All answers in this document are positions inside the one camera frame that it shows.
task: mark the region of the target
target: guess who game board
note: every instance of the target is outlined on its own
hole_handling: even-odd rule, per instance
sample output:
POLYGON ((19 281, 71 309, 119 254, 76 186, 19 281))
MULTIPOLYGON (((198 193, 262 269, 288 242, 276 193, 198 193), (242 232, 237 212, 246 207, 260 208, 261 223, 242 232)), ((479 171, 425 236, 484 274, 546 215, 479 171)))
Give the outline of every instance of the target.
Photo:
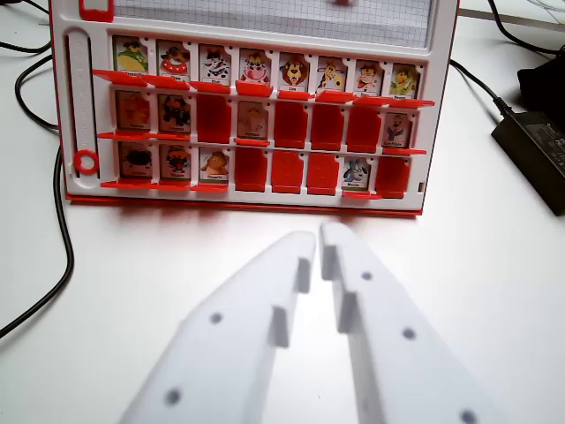
POLYGON ((67 197, 422 212, 456 2, 51 2, 67 197))

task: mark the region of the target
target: character card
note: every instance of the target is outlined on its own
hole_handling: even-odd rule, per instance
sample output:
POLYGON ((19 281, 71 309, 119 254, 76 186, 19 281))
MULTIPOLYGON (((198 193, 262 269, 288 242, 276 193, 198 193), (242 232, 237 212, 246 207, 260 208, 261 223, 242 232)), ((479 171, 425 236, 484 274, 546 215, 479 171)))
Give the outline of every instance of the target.
POLYGON ((358 60, 355 67, 355 87, 357 95, 380 95, 383 71, 377 62, 358 60))
POLYGON ((247 139, 267 138, 268 112, 262 103, 239 102, 237 111, 237 136, 247 139))
POLYGON ((343 173, 343 190, 365 191, 369 189, 371 165, 364 157, 346 157, 343 173))
POLYGON ((190 58, 191 54, 182 42, 157 40, 157 75, 190 81, 190 58))
POLYGON ((281 53, 280 60, 279 90, 308 91, 310 64, 304 60, 304 55, 281 53))
POLYGON ((385 116, 382 146, 407 148, 410 143, 411 121, 405 113, 388 113, 385 116))
POLYGON ((200 44, 200 81, 230 85, 231 56, 222 46, 200 44))
POLYGON ((228 161, 220 148, 200 148, 199 181, 228 184, 228 161))
POLYGON ((191 154, 188 147, 170 144, 159 146, 161 179, 191 180, 191 154))
POLYGON ((115 35, 113 42, 116 71, 126 71, 130 75, 145 75, 149 71, 147 47, 138 37, 115 35))
POLYGON ((182 95, 159 95, 159 131, 191 132, 191 105, 182 95))
POLYGON ((389 94, 396 99, 415 99, 420 74, 413 64, 393 64, 389 94))
POLYGON ((345 90, 345 77, 347 66, 343 64, 340 57, 324 57, 318 59, 318 73, 316 76, 316 93, 324 90, 345 90))
POLYGON ((264 50, 241 49, 239 51, 239 79, 271 85, 271 59, 264 50))
POLYGON ((121 178, 151 179, 153 177, 151 152, 147 145, 138 141, 119 141, 117 149, 121 178))
POLYGON ((123 130, 149 129, 149 102, 142 93, 116 91, 117 127, 123 130))

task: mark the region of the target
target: gripper jaw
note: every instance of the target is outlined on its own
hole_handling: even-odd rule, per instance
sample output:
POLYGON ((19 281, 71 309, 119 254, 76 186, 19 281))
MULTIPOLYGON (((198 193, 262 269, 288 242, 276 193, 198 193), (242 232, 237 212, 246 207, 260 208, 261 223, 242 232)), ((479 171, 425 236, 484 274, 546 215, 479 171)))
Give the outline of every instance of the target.
POLYGON ((349 339, 359 424, 504 422, 363 240, 325 223, 320 256, 349 339))
POLYGON ((316 239, 292 232, 250 261, 180 324, 122 424, 257 424, 276 347, 288 347, 316 239))

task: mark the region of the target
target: power adapter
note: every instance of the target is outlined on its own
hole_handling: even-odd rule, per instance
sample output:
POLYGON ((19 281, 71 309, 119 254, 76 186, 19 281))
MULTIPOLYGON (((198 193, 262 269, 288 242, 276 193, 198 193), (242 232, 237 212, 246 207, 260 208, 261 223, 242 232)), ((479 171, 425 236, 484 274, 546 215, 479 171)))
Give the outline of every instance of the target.
POLYGON ((543 112, 505 111, 494 139, 554 214, 565 214, 565 134, 543 112))

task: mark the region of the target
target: red circle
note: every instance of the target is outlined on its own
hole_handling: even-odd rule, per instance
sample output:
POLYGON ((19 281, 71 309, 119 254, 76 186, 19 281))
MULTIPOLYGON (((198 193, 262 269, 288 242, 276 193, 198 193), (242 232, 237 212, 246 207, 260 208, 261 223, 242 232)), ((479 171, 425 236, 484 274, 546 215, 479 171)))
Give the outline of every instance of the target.
POLYGON ((92 150, 79 150, 74 156, 74 160, 72 162, 75 169, 77 169, 81 174, 90 175, 95 174, 98 171, 98 155, 92 150), (92 168, 85 168, 84 166, 82 166, 82 156, 88 156, 93 160, 94 165, 92 168))

